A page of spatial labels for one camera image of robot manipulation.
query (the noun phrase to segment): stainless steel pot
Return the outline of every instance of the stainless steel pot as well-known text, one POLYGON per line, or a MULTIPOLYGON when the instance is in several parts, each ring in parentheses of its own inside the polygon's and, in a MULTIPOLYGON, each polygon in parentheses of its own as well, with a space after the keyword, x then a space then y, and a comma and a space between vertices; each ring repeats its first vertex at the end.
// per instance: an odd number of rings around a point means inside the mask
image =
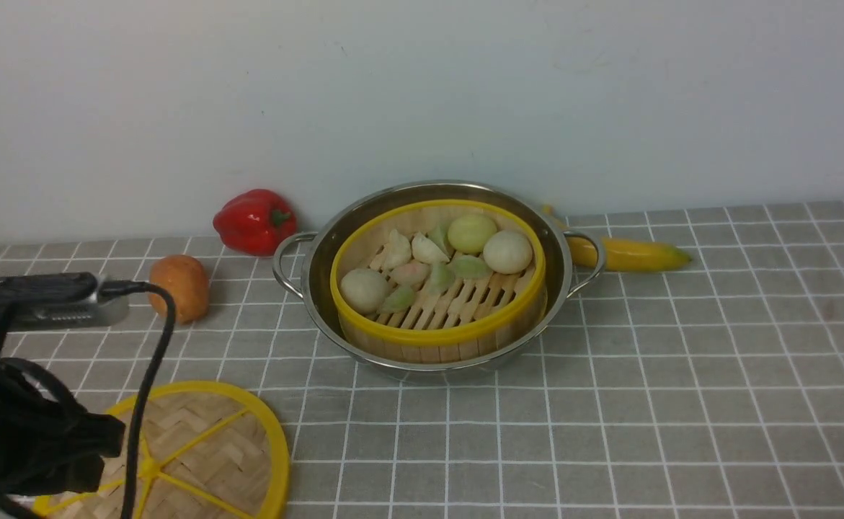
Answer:
POLYGON ((388 190, 378 191, 372 195, 356 201, 338 214, 319 233, 299 233, 281 242, 274 255, 272 268, 274 279, 297 298, 303 299, 306 311, 316 322, 321 332, 336 345, 348 352, 356 361, 372 365, 381 369, 385 374, 399 380, 411 383, 457 382, 477 375, 484 375, 495 371, 508 360, 517 357, 524 351, 534 337, 543 332, 553 321, 556 313, 562 309, 568 298, 579 293, 599 276, 606 263, 606 253, 599 240, 574 229, 560 230, 549 217, 539 210, 518 200, 510 193, 498 190, 485 184, 457 181, 434 181, 404 184, 390 187, 388 190), (482 355, 448 364, 412 364, 396 362, 386 358, 376 357, 349 344, 342 334, 339 325, 339 313, 332 301, 329 289, 332 274, 332 259, 335 257, 342 242, 355 233, 366 221, 379 216, 388 210, 410 203, 424 200, 439 200, 439 198, 465 198, 488 203, 517 214, 533 227, 543 245, 546 254, 546 286, 547 312, 537 326, 526 335, 512 342, 511 345, 482 355), (573 285, 573 265, 569 253, 569 242, 566 238, 578 236, 589 240, 598 251, 598 262, 590 275, 573 285), (300 286, 284 275, 281 260, 293 246, 301 242, 313 242, 312 247, 303 259, 303 269, 300 276, 300 286))

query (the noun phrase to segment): yellow steamer rim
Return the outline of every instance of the yellow steamer rim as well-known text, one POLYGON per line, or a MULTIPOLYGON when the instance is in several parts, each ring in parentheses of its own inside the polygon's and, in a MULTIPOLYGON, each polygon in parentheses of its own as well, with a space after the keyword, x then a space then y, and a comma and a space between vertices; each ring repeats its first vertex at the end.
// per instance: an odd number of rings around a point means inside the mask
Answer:
MULTIPOLYGON (((411 234, 408 232, 411 227, 412 226, 407 224, 407 226, 403 226, 399 228, 399 230, 403 234, 411 234)), ((430 230, 431 229, 411 229, 412 233, 419 231, 423 234, 426 234, 430 230)), ((378 246, 382 247, 384 242, 385 239, 382 239, 378 243, 378 246)), ((371 256, 372 253, 375 252, 376 251, 367 251, 366 256, 371 256)), ((458 344, 458 342, 476 341, 478 338, 498 332, 501 328, 507 327, 508 323, 516 321, 517 318, 520 318, 521 315, 526 313, 528 308, 533 305, 537 298, 546 299, 546 292, 544 292, 543 286, 545 276, 546 257, 543 255, 543 247, 541 247, 540 239, 538 239, 537 233, 535 233, 523 219, 518 218, 514 213, 510 213, 507 210, 503 210, 490 204, 478 203, 478 201, 472 200, 455 200, 455 198, 445 198, 444 200, 426 200, 421 203, 408 204, 400 207, 399 209, 386 211, 386 213, 380 214, 378 217, 375 217, 363 224, 363 226, 358 228, 352 236, 349 236, 348 239, 342 243, 342 247, 340 247, 332 260, 332 272, 330 273, 332 282, 330 283, 330 289, 332 289, 332 299, 334 300, 336 309, 338 309, 339 312, 339 319, 343 321, 343 328, 346 329, 348 328, 347 325, 350 325, 359 332, 382 339, 386 342, 392 342, 392 344, 396 345, 415 346, 418 348, 436 348, 447 345, 455 345, 458 344), (458 326, 452 326, 449 328, 396 328, 395 326, 390 326, 366 318, 366 316, 363 316, 354 309, 350 308, 348 303, 345 302, 342 292, 340 292, 339 282, 346 273, 340 272, 342 269, 343 257, 345 257, 352 247, 355 246, 355 243, 365 237, 366 234, 375 231, 390 219, 403 217, 408 220, 409 213, 421 213, 424 216, 422 220, 430 219, 432 221, 431 227, 434 227, 436 224, 444 221, 446 213, 454 213, 453 217, 462 216, 462 214, 468 213, 480 213, 485 214, 486 216, 498 216, 500 219, 504 219, 504 225, 501 221, 498 221, 500 229, 515 228, 515 230, 523 233, 524 236, 527 237, 528 241, 530 241, 531 249, 533 249, 534 266, 533 276, 531 276, 530 282, 528 282, 524 289, 517 291, 517 295, 511 299, 511 302, 508 302, 507 305, 495 310, 490 315, 484 316, 484 318, 477 319, 476 321, 459 324, 458 326)), ((540 305, 541 316, 543 316, 545 305, 546 302, 541 303, 540 305)))

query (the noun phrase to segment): potato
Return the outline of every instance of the potato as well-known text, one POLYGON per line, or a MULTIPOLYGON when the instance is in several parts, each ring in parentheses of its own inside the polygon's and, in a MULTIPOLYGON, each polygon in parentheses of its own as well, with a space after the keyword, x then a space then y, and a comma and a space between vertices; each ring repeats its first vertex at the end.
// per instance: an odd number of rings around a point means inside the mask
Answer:
MULTIPOLYGON (((184 254, 165 256, 152 264, 149 282, 161 286, 175 300, 175 321, 185 324, 207 315, 210 305, 210 280, 204 265, 184 254)), ((165 317, 165 301, 155 293, 149 303, 158 315, 165 317)))

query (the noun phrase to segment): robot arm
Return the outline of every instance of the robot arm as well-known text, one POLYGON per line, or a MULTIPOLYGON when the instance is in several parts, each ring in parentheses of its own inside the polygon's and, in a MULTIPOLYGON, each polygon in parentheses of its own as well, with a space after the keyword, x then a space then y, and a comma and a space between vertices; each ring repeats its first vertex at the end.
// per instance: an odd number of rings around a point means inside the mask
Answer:
MULTIPOLYGON (((0 278, 0 354, 7 332, 109 326, 128 314, 128 293, 151 291, 170 309, 162 340, 138 394, 138 426, 155 370, 174 328, 174 302, 148 283, 99 279, 87 272, 0 278)), ((121 453, 125 425, 108 414, 86 411, 52 373, 21 358, 0 356, 0 509, 16 517, 37 517, 9 495, 38 496, 95 492, 104 457, 121 453)), ((132 427, 131 440, 138 439, 132 427)), ((128 487, 124 510, 132 510, 136 447, 128 441, 128 487)))

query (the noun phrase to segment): white wall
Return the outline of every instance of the white wall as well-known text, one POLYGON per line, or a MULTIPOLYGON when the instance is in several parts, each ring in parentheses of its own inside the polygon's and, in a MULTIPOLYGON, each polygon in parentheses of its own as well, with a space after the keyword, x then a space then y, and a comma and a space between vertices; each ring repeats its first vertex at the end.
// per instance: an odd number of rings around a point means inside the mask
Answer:
POLYGON ((0 0, 0 242, 210 232, 271 187, 568 213, 844 197, 844 1, 0 0))

